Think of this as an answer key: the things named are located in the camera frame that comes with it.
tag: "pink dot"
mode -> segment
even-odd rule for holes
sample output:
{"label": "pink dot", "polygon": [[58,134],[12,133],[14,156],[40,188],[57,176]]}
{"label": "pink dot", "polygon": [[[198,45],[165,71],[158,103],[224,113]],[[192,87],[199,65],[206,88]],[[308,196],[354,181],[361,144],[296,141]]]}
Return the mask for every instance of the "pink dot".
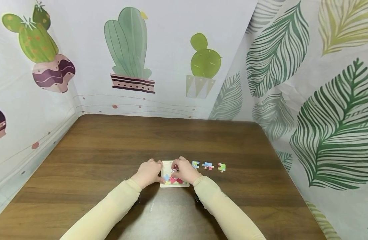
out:
{"label": "pink dot", "polygon": [[39,142],[35,142],[33,145],[32,145],[32,149],[37,149],[39,147]]}

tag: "wooden table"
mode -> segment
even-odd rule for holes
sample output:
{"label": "wooden table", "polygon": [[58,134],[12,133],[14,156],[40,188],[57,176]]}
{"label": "wooden table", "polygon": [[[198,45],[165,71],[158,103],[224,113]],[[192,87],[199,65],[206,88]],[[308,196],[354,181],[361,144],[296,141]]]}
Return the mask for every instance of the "wooden table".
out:
{"label": "wooden table", "polygon": [[[305,202],[255,123],[85,115],[0,215],[0,240],[59,239],[139,165],[154,158],[212,162],[211,177],[268,240],[324,240]],[[217,163],[226,164],[226,172]],[[194,189],[153,184],[106,239],[226,239],[195,204]]]}

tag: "wall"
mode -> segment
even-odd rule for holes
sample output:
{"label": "wall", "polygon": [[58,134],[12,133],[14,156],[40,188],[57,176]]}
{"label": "wall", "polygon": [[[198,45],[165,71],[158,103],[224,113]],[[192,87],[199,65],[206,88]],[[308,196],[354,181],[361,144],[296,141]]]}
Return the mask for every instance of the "wall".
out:
{"label": "wall", "polygon": [[368,239],[368,0],[260,0],[247,32],[223,117],[263,127],[328,239]]}
{"label": "wall", "polygon": [[[77,119],[73,83],[65,93],[38,86],[32,70],[42,62],[27,58],[19,33],[2,24],[4,13],[32,16],[33,6],[0,2],[0,212]],[[52,27],[48,32],[58,44]]]}

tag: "hand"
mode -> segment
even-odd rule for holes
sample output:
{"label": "hand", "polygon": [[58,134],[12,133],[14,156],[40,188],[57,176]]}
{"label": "hand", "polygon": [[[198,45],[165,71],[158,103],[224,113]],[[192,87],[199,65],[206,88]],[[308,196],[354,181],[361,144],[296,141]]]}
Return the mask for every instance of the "hand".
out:
{"label": "hand", "polygon": [[172,173],[172,177],[179,178],[192,185],[196,179],[202,176],[184,157],[179,157],[179,159],[172,162],[172,169],[175,168],[178,168],[179,172]]}
{"label": "hand", "polygon": [[165,183],[164,178],[158,176],[161,167],[162,163],[160,160],[155,162],[154,159],[149,159],[148,162],[143,162],[140,165],[139,170],[131,179],[134,180],[141,189],[144,189],[154,182]]}

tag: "palm leaf print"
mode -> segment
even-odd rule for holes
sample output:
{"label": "palm leaf print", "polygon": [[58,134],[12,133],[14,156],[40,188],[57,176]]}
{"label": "palm leaf print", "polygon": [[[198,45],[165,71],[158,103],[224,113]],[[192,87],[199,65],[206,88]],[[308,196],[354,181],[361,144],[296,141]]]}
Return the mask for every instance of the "palm leaf print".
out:
{"label": "palm leaf print", "polygon": [[292,154],[288,152],[281,152],[281,151],[276,151],[276,153],[277,153],[277,156],[279,156],[280,161],[284,165],[287,172],[289,172],[292,167],[292,161],[293,161]]}
{"label": "palm leaf print", "polygon": [[357,189],[368,182],[368,68],[353,61],[303,104],[291,147],[309,186]]}
{"label": "palm leaf print", "polygon": [[368,43],[368,0],[323,0],[319,11],[323,56]]}
{"label": "palm leaf print", "polygon": [[325,215],[320,212],[320,210],[318,210],[311,202],[305,201],[305,203],[315,217],[316,222],[319,224],[327,240],[341,240],[341,237],[337,234],[331,223],[328,222],[328,219],[325,217]]}
{"label": "palm leaf print", "polygon": [[300,3],[277,18],[252,43],[247,53],[247,78],[252,96],[262,97],[283,83],[304,60],[309,33]]}
{"label": "palm leaf print", "polygon": [[291,131],[293,118],[283,95],[269,95],[264,101],[256,103],[252,116],[260,124],[271,142]]}
{"label": "palm leaf print", "polygon": [[257,33],[275,17],[285,0],[259,0],[245,33]]}
{"label": "palm leaf print", "polygon": [[208,119],[232,120],[243,106],[240,72],[225,79]]}

